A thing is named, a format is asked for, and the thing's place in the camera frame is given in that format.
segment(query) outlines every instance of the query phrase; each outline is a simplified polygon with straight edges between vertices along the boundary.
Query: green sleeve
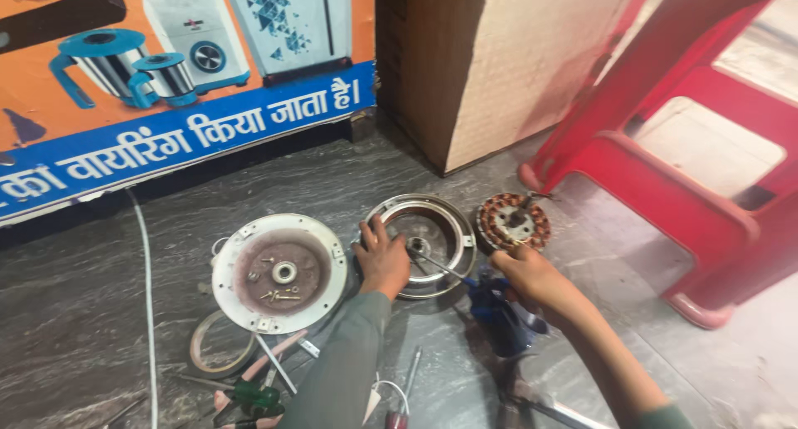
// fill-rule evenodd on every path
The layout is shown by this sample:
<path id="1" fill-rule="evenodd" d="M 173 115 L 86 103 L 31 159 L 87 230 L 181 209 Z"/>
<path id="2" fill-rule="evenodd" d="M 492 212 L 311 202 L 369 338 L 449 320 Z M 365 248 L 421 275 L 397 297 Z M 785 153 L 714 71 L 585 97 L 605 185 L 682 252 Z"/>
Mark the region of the green sleeve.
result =
<path id="1" fill-rule="evenodd" d="M 391 302 L 382 292 L 371 291 L 355 296 L 342 310 L 278 429 L 354 429 L 363 424 Z"/>
<path id="2" fill-rule="evenodd" d="M 693 425 L 675 404 L 641 415 L 638 429 L 693 429 Z"/>

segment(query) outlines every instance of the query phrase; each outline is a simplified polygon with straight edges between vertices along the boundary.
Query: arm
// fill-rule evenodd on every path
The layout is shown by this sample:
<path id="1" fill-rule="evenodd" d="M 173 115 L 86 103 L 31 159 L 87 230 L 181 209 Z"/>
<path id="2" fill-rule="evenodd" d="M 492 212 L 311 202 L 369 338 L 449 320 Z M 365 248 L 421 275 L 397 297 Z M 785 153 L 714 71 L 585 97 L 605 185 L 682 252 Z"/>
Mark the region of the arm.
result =
<path id="1" fill-rule="evenodd" d="M 665 413 L 667 418 L 674 412 L 682 424 L 669 427 L 690 427 L 676 409 L 669 410 L 672 406 L 668 398 L 571 281 L 525 245 L 517 247 L 513 256 L 497 251 L 491 261 L 504 272 L 520 298 L 538 304 L 547 320 L 563 331 L 622 429 L 647 427 L 652 416 Z"/>
<path id="2" fill-rule="evenodd" d="M 365 222 L 360 225 L 366 248 L 353 244 L 363 269 L 360 294 L 344 307 L 278 429 L 354 429 L 363 424 L 391 302 L 410 278 L 410 259 L 404 236 L 390 240 L 379 215 L 372 220 L 374 233 Z"/>

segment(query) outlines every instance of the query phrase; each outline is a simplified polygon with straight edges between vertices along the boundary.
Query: copper winding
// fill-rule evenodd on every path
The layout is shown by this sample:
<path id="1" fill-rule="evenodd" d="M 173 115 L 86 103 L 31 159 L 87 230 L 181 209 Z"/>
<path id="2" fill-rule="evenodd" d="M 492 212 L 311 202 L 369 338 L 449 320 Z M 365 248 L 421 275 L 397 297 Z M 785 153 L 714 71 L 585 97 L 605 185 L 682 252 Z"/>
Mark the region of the copper winding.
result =
<path id="1" fill-rule="evenodd" d="M 507 233 L 498 230 L 499 225 L 504 225 L 504 223 L 498 221 L 497 215 L 500 210 L 508 206 L 520 207 L 525 199 L 526 197 L 516 193 L 499 193 L 487 199 L 482 205 L 482 208 L 480 208 L 478 218 L 484 235 L 503 250 L 512 250 L 514 241 Z M 534 223 L 534 230 L 529 237 L 516 240 L 540 251 L 552 237 L 552 224 L 549 222 L 548 217 L 546 217 L 544 210 L 537 204 L 533 203 L 529 207 L 528 213 Z"/>

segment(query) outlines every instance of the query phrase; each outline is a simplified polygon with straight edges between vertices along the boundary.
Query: blue jar lid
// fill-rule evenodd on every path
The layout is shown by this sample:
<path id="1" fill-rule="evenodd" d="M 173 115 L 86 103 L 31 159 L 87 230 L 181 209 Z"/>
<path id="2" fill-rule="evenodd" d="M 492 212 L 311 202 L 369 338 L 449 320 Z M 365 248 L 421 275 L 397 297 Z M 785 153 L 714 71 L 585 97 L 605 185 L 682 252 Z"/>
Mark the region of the blue jar lid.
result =
<path id="1" fill-rule="evenodd" d="M 183 61 L 186 61 L 186 57 L 183 54 L 168 52 L 141 58 L 133 64 L 133 68 L 136 70 L 157 70 L 174 66 Z"/>
<path id="2" fill-rule="evenodd" d="M 70 36 L 58 49 L 71 57 L 106 57 L 124 54 L 144 43 L 144 34 L 134 30 L 98 29 Z"/>

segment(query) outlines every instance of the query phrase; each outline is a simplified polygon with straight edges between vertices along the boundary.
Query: red plastic stool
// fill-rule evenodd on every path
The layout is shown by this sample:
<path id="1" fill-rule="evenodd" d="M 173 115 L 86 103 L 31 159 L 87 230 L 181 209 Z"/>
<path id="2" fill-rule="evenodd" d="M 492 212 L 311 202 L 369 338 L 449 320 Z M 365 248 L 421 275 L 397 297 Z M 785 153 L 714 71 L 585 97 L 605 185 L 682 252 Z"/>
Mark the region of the red plastic stool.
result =
<path id="1" fill-rule="evenodd" d="M 798 103 L 712 66 L 768 1 L 663 0 L 607 76 L 519 168 L 541 192 L 582 173 L 689 251 L 693 269 L 662 297 L 702 328 L 721 327 L 735 306 L 798 271 Z M 758 201 L 746 210 L 624 134 L 680 96 L 786 150 L 749 188 Z"/>

